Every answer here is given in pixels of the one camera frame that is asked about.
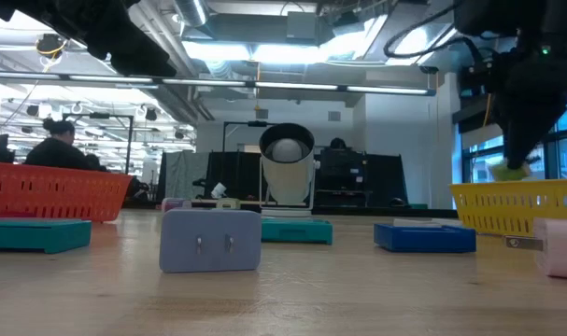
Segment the woman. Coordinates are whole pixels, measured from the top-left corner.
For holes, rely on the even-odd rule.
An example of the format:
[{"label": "woman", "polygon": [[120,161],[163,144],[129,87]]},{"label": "woman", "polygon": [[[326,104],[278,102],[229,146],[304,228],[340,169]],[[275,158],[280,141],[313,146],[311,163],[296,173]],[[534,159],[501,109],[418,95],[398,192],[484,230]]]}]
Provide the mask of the woman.
[{"label": "woman", "polygon": [[91,170],[86,157],[73,147],[76,128],[69,121],[45,119],[42,123],[50,137],[38,144],[25,159],[24,164],[46,167]]}]

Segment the orange plastic basket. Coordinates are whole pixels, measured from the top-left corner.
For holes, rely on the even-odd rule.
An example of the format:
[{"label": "orange plastic basket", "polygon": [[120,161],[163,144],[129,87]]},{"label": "orange plastic basket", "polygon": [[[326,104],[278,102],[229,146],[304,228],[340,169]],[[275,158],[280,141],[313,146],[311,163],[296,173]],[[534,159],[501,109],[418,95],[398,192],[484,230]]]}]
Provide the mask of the orange plastic basket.
[{"label": "orange plastic basket", "polygon": [[117,218],[131,176],[0,163],[0,214],[43,218]]}]

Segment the gray block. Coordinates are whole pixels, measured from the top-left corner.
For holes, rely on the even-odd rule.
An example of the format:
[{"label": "gray block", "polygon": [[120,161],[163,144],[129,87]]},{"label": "gray block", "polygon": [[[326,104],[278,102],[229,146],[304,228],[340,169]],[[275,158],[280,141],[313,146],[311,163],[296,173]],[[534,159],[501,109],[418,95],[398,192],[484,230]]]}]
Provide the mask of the gray block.
[{"label": "gray block", "polygon": [[261,216],[255,212],[174,209],[163,216],[161,270],[255,270],[261,262],[261,237]]}]

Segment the table surface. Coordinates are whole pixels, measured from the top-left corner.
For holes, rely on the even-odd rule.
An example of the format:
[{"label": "table surface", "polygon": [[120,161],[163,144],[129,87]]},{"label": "table surface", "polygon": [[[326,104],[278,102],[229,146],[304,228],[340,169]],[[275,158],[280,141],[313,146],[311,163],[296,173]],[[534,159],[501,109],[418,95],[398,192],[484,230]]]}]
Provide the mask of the table surface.
[{"label": "table surface", "polygon": [[388,218],[328,219],[333,245],[264,244],[257,272],[161,273],[154,211],[94,224],[89,248],[0,252],[0,335],[567,335],[567,280],[531,251],[391,254]]}]

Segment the yellow basket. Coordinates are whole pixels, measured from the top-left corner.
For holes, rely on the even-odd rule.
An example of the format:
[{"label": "yellow basket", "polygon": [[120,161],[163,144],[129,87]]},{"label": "yellow basket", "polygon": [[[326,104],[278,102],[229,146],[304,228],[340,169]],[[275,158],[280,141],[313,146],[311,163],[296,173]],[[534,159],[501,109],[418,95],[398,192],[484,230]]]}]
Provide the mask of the yellow basket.
[{"label": "yellow basket", "polygon": [[464,226],[480,233],[532,237],[536,217],[567,219],[567,180],[452,185]]}]

